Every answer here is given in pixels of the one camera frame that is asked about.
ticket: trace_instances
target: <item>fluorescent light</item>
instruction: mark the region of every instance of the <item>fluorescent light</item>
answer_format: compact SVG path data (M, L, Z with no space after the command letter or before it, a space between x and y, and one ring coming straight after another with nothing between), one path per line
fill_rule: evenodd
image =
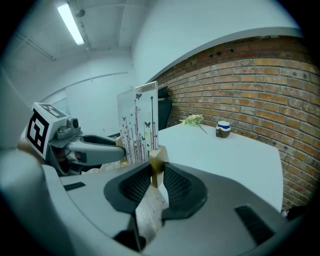
M83 45L85 43L85 41L83 40L83 38L77 28L77 25L74 20L74 17L72 16L69 4L65 3L65 4L59 6L58 12L59 12L61 18L63 19L64 24L68 28L71 36L73 37L74 41L76 42L76 44L78 46Z

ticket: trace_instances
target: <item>white table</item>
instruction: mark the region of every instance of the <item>white table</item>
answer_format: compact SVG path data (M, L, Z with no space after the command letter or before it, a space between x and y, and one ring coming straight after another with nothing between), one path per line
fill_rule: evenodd
M183 124L159 131L159 145L166 147L169 161L233 179L280 212L283 175L278 149L235 133L217 138L215 128L201 126L207 134ZM168 200L165 187L159 189Z

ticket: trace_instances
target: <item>acrylic panel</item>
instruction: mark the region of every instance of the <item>acrylic panel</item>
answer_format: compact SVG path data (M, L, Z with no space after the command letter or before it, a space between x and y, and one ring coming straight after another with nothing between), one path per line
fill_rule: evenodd
M127 162L149 161L149 153L158 149L158 83L147 83L119 94L117 105Z

